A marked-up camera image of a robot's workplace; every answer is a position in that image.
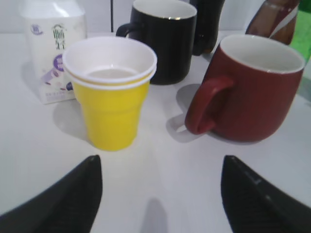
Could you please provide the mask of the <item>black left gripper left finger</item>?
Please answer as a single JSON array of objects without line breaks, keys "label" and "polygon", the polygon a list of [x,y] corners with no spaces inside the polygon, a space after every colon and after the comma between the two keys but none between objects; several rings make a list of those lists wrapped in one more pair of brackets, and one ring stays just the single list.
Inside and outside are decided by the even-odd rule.
[{"label": "black left gripper left finger", "polygon": [[92,155],[36,197],[1,215],[0,231],[88,233],[101,199],[101,159]]}]

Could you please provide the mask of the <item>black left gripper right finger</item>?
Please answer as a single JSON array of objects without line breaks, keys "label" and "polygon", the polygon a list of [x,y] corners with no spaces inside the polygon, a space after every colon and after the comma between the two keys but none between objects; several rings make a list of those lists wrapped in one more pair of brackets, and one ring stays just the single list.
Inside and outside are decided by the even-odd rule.
[{"label": "black left gripper right finger", "polygon": [[234,233],[309,233],[311,209],[272,185],[242,160],[226,155],[223,208]]}]

